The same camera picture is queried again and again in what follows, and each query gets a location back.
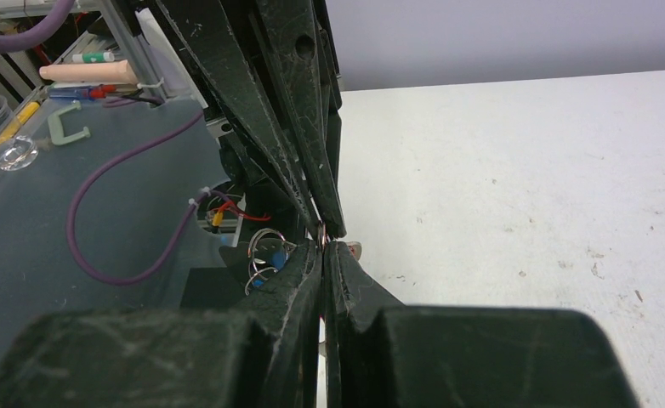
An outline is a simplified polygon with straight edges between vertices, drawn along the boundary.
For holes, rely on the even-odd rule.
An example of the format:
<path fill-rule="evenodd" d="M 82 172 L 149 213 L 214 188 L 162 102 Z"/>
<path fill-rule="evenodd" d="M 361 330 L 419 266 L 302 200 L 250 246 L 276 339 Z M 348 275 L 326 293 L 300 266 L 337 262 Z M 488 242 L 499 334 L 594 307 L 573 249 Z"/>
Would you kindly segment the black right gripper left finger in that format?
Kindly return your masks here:
<path fill-rule="evenodd" d="M 0 407 L 312 407 L 321 252 L 226 310 L 47 314 L 0 364 Z"/>

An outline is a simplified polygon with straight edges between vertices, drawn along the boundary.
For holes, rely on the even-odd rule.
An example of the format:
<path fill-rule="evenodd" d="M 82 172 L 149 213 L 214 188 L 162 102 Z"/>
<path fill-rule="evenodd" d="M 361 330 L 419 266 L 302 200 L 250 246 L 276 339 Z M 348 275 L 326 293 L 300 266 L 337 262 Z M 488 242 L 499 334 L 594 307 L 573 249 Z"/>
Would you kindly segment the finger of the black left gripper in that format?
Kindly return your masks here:
<path fill-rule="evenodd" d="M 338 193 L 342 120 L 339 65 L 323 1 L 258 1 L 276 96 L 289 124 L 305 186 L 301 214 L 312 229 L 346 235 Z"/>
<path fill-rule="evenodd" d="M 310 233 L 318 227 L 293 144 L 285 136 L 248 52 L 220 1 L 161 1 L 166 19 L 191 51 L 215 98 L 274 168 Z"/>

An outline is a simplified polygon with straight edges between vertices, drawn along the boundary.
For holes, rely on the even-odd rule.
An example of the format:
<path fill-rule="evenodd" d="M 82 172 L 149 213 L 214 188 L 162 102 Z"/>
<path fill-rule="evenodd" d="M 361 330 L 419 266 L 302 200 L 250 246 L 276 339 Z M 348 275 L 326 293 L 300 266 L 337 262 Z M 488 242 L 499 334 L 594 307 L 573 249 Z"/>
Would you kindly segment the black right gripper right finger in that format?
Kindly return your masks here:
<path fill-rule="evenodd" d="M 331 407 L 635 407 L 604 332 L 570 309 L 406 305 L 341 241 L 323 253 Z"/>

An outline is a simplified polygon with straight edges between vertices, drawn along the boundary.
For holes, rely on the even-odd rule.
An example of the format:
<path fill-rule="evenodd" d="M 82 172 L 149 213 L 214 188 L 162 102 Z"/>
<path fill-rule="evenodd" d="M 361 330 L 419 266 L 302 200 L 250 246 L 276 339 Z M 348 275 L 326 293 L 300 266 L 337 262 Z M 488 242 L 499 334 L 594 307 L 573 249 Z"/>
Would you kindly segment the silver metal key plate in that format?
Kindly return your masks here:
<path fill-rule="evenodd" d="M 306 233 L 303 238 L 284 238 L 272 228 L 264 228 L 244 239 L 239 231 L 213 229 L 219 238 L 219 256 L 223 267 L 216 269 L 211 277 L 210 292 L 219 303 L 233 303 L 270 281 L 293 255 L 303 241 L 312 236 Z"/>

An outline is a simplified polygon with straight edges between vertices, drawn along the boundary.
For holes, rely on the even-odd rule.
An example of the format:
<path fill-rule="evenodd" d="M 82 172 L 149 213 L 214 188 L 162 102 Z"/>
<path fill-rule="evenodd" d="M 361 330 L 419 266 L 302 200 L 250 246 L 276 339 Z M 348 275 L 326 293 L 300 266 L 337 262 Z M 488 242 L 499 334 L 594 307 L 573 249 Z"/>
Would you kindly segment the blue key tag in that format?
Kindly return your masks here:
<path fill-rule="evenodd" d="M 254 278 L 253 287 L 262 286 L 267 280 L 282 269 L 287 261 L 287 254 L 284 251 L 274 252 L 267 261 L 256 259 L 253 263 Z"/>

